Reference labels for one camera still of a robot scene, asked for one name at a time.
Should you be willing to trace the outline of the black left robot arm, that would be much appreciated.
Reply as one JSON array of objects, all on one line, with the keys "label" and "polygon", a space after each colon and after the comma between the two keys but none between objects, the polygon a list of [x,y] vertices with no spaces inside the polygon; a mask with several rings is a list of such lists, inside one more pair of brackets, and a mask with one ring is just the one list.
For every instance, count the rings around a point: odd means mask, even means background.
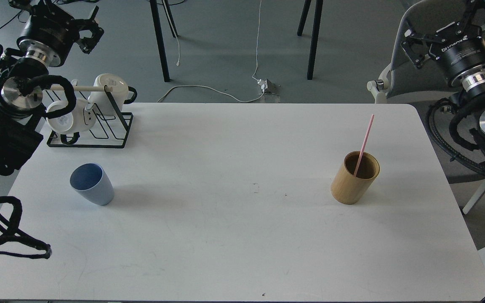
[{"label": "black left robot arm", "polygon": [[[50,75],[62,66],[73,45],[89,54],[104,34],[96,20],[98,6],[87,19],[76,19],[50,0],[10,0],[8,4],[29,19],[16,48],[0,45],[0,175],[21,169],[43,140],[35,129],[41,119],[71,113],[77,98],[71,81]],[[48,259],[50,245],[23,232],[22,203],[0,197],[0,255]]]}]

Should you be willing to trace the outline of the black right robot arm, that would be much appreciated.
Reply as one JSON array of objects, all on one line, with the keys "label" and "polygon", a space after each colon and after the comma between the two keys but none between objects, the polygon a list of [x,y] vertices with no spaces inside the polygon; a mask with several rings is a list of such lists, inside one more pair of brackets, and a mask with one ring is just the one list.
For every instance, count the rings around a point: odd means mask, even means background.
[{"label": "black right robot arm", "polygon": [[434,63],[458,92],[429,108],[431,139],[485,177],[485,0],[423,0],[405,13],[399,45],[420,69]]}]

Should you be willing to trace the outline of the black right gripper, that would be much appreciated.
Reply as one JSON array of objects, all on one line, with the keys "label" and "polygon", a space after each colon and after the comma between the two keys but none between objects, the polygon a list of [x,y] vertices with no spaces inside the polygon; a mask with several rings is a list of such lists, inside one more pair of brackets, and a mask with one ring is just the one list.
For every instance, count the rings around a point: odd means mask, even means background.
[{"label": "black right gripper", "polygon": [[446,84],[458,88],[471,70],[485,71],[485,0],[466,0],[459,29],[451,23],[436,33],[404,33],[401,47],[416,69],[435,60]]}]

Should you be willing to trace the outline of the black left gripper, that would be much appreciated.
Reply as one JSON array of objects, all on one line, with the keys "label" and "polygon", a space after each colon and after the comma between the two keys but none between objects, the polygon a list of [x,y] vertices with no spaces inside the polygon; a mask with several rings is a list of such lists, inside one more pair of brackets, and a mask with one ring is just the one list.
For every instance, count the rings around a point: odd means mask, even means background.
[{"label": "black left gripper", "polygon": [[[31,6],[29,19],[16,44],[24,53],[31,47],[46,50],[49,66],[60,67],[77,41],[86,54],[96,47],[104,34],[104,29],[96,22],[98,11],[99,7],[94,6],[87,19],[74,19],[52,2],[39,0]],[[89,31],[91,36],[80,38],[79,31],[84,30]]]}]

